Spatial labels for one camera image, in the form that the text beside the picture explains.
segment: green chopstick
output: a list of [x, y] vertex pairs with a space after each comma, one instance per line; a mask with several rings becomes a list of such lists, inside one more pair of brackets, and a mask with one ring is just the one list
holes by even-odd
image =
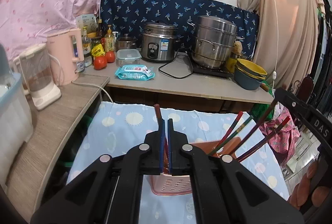
[[253, 119], [253, 117], [250, 115], [247, 120], [244, 121], [242, 125], [240, 125], [237, 130], [235, 130], [222, 144], [217, 146], [214, 150], [212, 150], [208, 155], [214, 155], [216, 152], [218, 152], [222, 147], [224, 147], [231, 139], [233, 139], [244, 127]]

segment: white blender base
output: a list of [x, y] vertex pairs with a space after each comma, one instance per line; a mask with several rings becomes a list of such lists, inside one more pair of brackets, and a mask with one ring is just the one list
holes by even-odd
[[53, 103], [55, 100], [59, 99], [61, 97], [61, 91], [54, 84], [54, 82], [50, 82], [43, 89], [31, 93], [31, 97], [37, 110], [42, 110], [49, 104]]

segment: navy blue fabric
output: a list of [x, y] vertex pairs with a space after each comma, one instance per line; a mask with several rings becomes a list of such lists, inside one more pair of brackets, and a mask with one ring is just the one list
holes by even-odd
[[138, 37], [145, 24], [162, 20], [178, 28], [182, 48], [189, 48], [194, 40], [193, 28], [188, 22], [196, 23], [202, 15], [217, 16], [237, 26], [238, 36], [244, 37], [243, 54], [253, 56], [259, 16], [232, 5], [214, 0], [101, 0], [101, 18], [104, 27], [112, 25], [120, 35], [129, 33]]

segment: screw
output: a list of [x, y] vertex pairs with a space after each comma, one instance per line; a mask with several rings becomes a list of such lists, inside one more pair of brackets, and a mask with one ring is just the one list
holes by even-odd
[[108, 162], [109, 160], [111, 159], [111, 157], [108, 155], [108, 154], [103, 154], [100, 158], [99, 158], [99, 160], [101, 161], [101, 162]]
[[224, 162], [226, 162], [226, 163], [230, 163], [230, 162], [233, 161], [232, 156], [230, 156], [229, 154], [225, 154], [225, 155], [223, 155], [221, 159], [222, 159]]
[[141, 151], [146, 151], [146, 150], [148, 150], [149, 148], [150, 148], [149, 144], [141, 144], [141, 145], [139, 146], [139, 149], [140, 149]]
[[182, 149], [184, 151], [190, 152], [193, 149], [193, 147], [190, 144], [185, 144], [182, 146]]

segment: stainless steel pot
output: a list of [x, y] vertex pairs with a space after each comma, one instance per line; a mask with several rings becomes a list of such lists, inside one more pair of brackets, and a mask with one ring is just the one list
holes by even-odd
[[128, 34], [124, 34], [123, 37], [117, 39], [117, 50], [129, 50], [136, 48], [136, 40], [130, 37]]
[[195, 37], [192, 58], [200, 66], [219, 69], [226, 64], [232, 53], [232, 46], [226, 46]]
[[189, 22], [188, 24], [194, 27], [196, 37], [225, 46], [234, 45], [237, 26], [228, 20], [213, 16], [199, 16], [196, 25]]
[[147, 61], [166, 63], [174, 58], [177, 28], [163, 22], [145, 25], [142, 40], [142, 58]]

